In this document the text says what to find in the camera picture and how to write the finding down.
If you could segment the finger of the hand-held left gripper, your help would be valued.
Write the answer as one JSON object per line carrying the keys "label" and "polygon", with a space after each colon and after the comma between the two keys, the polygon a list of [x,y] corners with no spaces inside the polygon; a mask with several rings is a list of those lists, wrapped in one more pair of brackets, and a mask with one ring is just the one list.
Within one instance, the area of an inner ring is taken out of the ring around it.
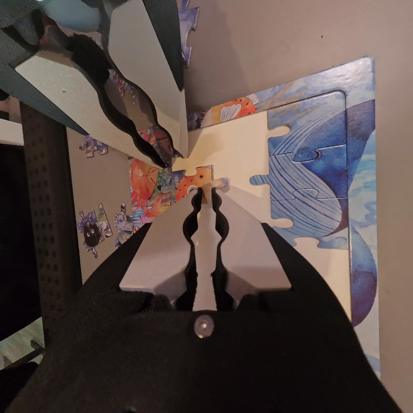
{"label": "finger of the hand-held left gripper", "polygon": [[109,56],[121,75],[146,93],[157,123],[170,134],[173,148],[186,158],[185,92],[173,76],[144,1],[127,1],[112,11]]}
{"label": "finger of the hand-held left gripper", "polygon": [[153,167],[166,166],[134,123],[66,56],[39,52],[14,69],[92,138]]}

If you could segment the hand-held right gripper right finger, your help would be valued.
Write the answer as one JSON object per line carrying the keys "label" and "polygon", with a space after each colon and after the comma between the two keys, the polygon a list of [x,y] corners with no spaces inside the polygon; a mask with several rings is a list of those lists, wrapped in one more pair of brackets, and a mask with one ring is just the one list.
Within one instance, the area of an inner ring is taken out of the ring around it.
{"label": "hand-held right gripper right finger", "polygon": [[289,290],[262,223],[220,189],[212,189],[211,199],[221,236],[211,274],[217,310],[233,310],[245,295]]}

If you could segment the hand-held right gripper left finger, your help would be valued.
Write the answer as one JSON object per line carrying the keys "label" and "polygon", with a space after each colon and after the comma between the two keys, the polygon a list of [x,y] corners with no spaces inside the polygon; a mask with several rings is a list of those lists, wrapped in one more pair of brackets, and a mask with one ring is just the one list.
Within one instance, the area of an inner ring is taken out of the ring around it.
{"label": "hand-held right gripper left finger", "polygon": [[191,237],[198,230],[199,189],[173,204],[150,225],[122,281],[123,291],[164,295],[178,310],[192,311],[197,268]]}

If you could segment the purple blue bubbly puzzle piece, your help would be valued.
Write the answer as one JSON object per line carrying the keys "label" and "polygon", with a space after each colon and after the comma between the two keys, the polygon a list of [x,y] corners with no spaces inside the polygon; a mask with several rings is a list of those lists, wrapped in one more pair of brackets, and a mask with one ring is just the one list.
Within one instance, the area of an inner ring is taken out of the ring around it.
{"label": "purple blue bubbly puzzle piece", "polygon": [[189,67],[192,47],[188,46],[188,36],[191,31],[196,31],[199,19],[199,7],[190,8],[189,0],[183,0],[178,12],[181,38],[181,51],[183,66]]}

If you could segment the joined orange crab puzzle pieces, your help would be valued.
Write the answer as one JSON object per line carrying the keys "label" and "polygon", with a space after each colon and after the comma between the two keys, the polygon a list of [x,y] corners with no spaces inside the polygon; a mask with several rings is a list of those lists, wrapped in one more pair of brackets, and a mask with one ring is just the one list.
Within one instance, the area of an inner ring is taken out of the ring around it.
{"label": "joined orange crab puzzle pieces", "polygon": [[139,159],[128,157],[135,227],[151,222],[171,206],[171,192],[163,193],[162,187],[171,184],[171,162],[174,158],[170,140],[160,127],[152,126],[138,133],[152,145],[166,164],[166,168],[152,166]]}

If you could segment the orange pufferfish puzzle piece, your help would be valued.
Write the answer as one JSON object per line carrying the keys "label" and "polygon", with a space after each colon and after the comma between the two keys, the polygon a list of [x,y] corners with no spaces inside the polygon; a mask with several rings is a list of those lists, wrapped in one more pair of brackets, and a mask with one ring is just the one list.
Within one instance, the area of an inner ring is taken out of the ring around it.
{"label": "orange pufferfish puzzle piece", "polygon": [[175,202],[180,201],[191,190],[202,188],[202,203],[211,204],[213,188],[222,189],[228,186],[229,181],[226,178],[213,178],[213,166],[202,166],[196,168],[196,174],[193,176],[183,176],[180,180],[176,194]]}

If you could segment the ocean jigsaw puzzle frame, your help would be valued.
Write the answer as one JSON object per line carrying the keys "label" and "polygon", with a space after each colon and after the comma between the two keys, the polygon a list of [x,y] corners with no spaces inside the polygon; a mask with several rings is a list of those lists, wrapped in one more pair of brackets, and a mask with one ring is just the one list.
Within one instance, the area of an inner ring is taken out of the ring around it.
{"label": "ocean jigsaw puzzle frame", "polygon": [[348,176],[348,249],[320,248],[315,238],[295,239],[299,250],[322,272],[347,311],[364,353],[380,375],[376,225],[374,61],[364,57],[298,80],[188,115],[188,158],[171,166],[175,202],[183,176],[213,166],[226,178],[228,196],[261,222],[290,228],[288,218],[271,217],[269,184],[253,185],[254,175],[269,173],[267,111],[332,91],[345,94]]}

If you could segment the red coral striped puzzle piece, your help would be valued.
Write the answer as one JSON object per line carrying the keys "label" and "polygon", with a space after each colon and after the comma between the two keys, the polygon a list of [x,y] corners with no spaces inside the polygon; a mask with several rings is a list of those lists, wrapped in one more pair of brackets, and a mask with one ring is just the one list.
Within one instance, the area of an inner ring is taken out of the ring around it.
{"label": "red coral striped puzzle piece", "polygon": [[115,70],[109,69],[109,79],[115,85],[117,91],[120,93],[121,97],[124,96],[125,93],[128,93],[131,96],[132,104],[136,104],[139,102],[138,90],[137,88],[130,85],[126,82],[123,78],[121,78]]}

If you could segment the black white spotted puzzle piece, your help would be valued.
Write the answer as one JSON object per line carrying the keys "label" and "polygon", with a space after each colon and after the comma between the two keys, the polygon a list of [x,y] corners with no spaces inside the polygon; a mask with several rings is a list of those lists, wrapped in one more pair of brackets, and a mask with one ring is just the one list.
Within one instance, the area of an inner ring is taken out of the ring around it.
{"label": "black white spotted puzzle piece", "polygon": [[115,249],[118,249],[133,235],[133,216],[126,214],[126,204],[120,204],[120,212],[114,214],[114,226],[118,235],[115,238]]}

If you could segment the green grey urchin-spine puzzle piece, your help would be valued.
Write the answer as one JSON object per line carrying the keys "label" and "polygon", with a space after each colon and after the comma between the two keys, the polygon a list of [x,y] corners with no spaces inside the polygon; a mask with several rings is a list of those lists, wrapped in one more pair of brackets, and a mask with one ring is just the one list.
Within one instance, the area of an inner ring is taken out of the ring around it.
{"label": "green grey urchin-spine puzzle piece", "polygon": [[105,237],[105,239],[111,237],[113,233],[102,203],[98,204],[98,206],[95,209],[95,213],[102,235]]}

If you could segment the purple orange fish puzzle piece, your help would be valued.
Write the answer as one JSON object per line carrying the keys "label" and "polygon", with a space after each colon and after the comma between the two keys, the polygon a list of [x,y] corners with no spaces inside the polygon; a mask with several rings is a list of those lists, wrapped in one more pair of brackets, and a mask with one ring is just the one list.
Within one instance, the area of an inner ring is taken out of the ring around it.
{"label": "purple orange fish puzzle piece", "polygon": [[84,143],[79,146],[80,151],[84,151],[86,158],[94,158],[95,152],[98,152],[99,155],[104,155],[108,153],[108,145],[98,141],[91,137],[90,135],[84,136]]}

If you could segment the black urchin eye puzzle piece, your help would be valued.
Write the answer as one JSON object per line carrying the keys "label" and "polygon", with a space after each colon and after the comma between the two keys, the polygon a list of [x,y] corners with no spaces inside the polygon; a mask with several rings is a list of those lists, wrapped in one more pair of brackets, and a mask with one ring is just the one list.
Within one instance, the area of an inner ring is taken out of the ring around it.
{"label": "black urchin eye puzzle piece", "polygon": [[98,221],[94,210],[85,215],[83,210],[79,209],[79,214],[80,220],[77,222],[77,228],[83,234],[85,251],[91,252],[96,259],[96,246],[104,241],[102,222]]}

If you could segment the joined blue whale puzzle pieces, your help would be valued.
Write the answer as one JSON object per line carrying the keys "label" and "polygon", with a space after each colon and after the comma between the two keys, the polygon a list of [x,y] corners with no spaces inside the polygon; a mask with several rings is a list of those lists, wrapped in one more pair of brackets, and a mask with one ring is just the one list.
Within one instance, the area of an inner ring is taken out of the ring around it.
{"label": "joined blue whale puzzle pieces", "polygon": [[345,94],[332,91],[267,111],[269,173],[250,178],[269,184],[271,217],[291,245],[315,238],[320,248],[348,249],[348,176]]}

